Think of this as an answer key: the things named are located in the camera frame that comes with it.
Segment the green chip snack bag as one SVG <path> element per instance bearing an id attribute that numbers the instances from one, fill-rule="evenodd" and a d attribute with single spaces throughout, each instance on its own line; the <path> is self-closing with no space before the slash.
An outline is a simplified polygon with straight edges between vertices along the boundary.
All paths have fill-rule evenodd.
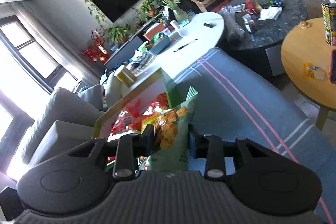
<path id="1" fill-rule="evenodd" d="M 161 113 L 154 123 L 155 140 L 143 170 L 187 171 L 189 163 L 189 123 L 198 101 L 198 91 L 189 87 L 186 99 Z"/>

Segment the red round-label snack bag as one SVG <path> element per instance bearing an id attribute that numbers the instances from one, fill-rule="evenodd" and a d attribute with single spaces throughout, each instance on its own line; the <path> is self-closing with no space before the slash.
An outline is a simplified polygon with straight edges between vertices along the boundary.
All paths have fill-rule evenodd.
<path id="1" fill-rule="evenodd" d="M 142 124 L 141 100 L 126 104 L 110 130 L 111 135 L 117 135 L 129 130 L 140 131 Z"/>

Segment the yellow red barcode snack bag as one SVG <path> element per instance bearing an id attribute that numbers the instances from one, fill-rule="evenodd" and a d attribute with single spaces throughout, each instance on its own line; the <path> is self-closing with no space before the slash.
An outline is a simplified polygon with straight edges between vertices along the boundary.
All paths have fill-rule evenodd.
<path id="1" fill-rule="evenodd" d="M 167 118 L 162 118 L 163 115 L 168 113 L 169 110 L 163 110 L 161 113 L 155 112 L 150 115 L 143 115 L 143 120 L 141 124 L 141 133 L 143 133 L 146 129 L 148 124 L 154 125 L 155 133 L 158 134 L 159 132 L 164 133 L 168 129 Z"/>

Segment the green open cardboard box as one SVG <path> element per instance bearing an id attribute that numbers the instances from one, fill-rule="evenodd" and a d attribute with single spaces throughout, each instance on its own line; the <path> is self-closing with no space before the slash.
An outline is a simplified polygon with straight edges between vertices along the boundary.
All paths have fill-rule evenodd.
<path id="1" fill-rule="evenodd" d="M 189 87 L 182 98 L 177 83 L 157 69 L 96 120 L 92 136 L 118 141 L 126 134 L 144 134 L 151 124 L 154 140 L 150 155 L 136 157 L 136 166 L 140 170 L 187 171 L 188 126 L 197 101 L 196 89 Z"/>

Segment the grey sofa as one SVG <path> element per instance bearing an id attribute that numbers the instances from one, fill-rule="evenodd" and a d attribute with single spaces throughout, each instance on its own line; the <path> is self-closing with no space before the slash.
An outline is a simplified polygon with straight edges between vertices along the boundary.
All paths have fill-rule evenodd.
<path id="1" fill-rule="evenodd" d="M 84 126 L 94 126 L 103 112 L 86 102 L 78 95 L 64 88 L 58 88 L 50 95 L 42 114 L 32 128 L 24 134 L 17 152 L 22 162 L 28 164 L 38 145 L 55 121 L 70 122 Z"/>

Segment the yellow cylindrical canister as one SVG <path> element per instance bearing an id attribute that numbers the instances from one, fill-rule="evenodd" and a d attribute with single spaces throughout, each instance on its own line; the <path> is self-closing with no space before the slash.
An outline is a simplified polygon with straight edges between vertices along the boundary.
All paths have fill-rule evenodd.
<path id="1" fill-rule="evenodd" d="M 125 65 L 121 65 L 114 72 L 114 76 L 127 87 L 131 87 L 137 80 L 137 77 Z"/>

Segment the red berry decoration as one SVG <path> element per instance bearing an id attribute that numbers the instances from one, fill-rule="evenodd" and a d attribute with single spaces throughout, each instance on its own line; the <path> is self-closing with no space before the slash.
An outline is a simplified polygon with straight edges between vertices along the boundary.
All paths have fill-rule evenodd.
<path id="1" fill-rule="evenodd" d="M 105 49 L 107 29 L 104 27 L 92 29 L 91 40 L 82 49 L 82 53 L 93 62 L 105 63 L 109 58 L 109 53 Z"/>

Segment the blue plastic tray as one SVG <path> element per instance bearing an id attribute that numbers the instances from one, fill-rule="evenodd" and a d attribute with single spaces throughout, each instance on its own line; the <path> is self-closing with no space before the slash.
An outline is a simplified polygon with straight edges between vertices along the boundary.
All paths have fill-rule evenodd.
<path id="1" fill-rule="evenodd" d="M 170 39 L 168 36 L 155 43 L 155 45 L 149 50 L 152 55 L 159 55 L 170 45 Z"/>

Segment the white oval coffee table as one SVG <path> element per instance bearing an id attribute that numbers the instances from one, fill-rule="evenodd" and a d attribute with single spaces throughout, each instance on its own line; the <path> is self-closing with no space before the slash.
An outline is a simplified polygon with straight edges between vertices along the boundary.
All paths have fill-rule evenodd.
<path id="1" fill-rule="evenodd" d="M 213 28 L 204 26 L 213 24 Z M 140 79 L 152 74 L 158 68 L 163 69 L 170 78 L 179 73 L 214 48 L 224 32 L 224 19 L 216 12 L 203 12 L 195 15 L 191 22 L 170 35 L 170 45 L 150 59 L 150 62 L 133 74 Z"/>

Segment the black remote control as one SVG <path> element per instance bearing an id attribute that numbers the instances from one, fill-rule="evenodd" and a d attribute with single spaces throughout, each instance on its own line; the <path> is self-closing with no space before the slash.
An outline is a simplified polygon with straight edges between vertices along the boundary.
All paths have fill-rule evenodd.
<path id="1" fill-rule="evenodd" d="M 213 24 L 210 24 L 210 23 L 204 23 L 204 26 L 208 27 L 208 28 L 213 28 L 214 25 Z"/>

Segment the small yellow packet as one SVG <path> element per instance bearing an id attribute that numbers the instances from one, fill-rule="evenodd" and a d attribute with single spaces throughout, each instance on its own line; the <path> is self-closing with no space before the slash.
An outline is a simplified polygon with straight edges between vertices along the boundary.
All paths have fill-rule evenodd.
<path id="1" fill-rule="evenodd" d="M 327 81 L 329 79 L 329 73 L 325 69 L 312 63 L 305 63 L 303 65 L 303 76 L 308 80 Z"/>

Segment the round wooden side table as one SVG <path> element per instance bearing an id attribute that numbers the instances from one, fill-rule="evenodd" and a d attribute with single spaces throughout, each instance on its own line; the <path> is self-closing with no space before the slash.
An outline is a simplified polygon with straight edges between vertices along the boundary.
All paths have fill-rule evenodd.
<path id="1" fill-rule="evenodd" d="M 322 130 L 329 112 L 335 111 L 335 84 L 330 82 L 335 46 L 325 42 L 322 18 L 295 26 L 281 46 L 281 61 L 296 88 L 319 106 L 316 126 Z"/>

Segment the spider plant in glass vase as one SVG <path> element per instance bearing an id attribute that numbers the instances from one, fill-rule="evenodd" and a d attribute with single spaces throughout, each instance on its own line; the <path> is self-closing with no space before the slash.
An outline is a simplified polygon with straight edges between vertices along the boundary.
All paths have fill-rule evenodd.
<path id="1" fill-rule="evenodd" d="M 178 6 L 178 4 L 180 3 L 179 0 L 159 0 L 159 1 L 162 2 L 163 5 L 166 6 L 168 9 L 171 9 L 177 22 L 182 22 L 186 19 L 189 19 L 188 14 Z"/>

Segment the smartphone in red case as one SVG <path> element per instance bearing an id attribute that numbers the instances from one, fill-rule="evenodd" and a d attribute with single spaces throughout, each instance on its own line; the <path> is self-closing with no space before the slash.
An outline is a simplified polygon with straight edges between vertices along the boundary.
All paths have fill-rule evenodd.
<path id="1" fill-rule="evenodd" d="M 331 66 L 329 80 L 332 84 L 336 84 L 336 50 L 331 53 Z"/>

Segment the black yellow drink can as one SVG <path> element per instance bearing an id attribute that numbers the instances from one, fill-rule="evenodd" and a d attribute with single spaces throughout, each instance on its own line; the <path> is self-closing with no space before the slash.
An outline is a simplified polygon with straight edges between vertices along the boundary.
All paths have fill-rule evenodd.
<path id="1" fill-rule="evenodd" d="M 335 0 L 321 0 L 323 24 L 325 26 L 325 41 L 331 46 L 335 46 Z"/>

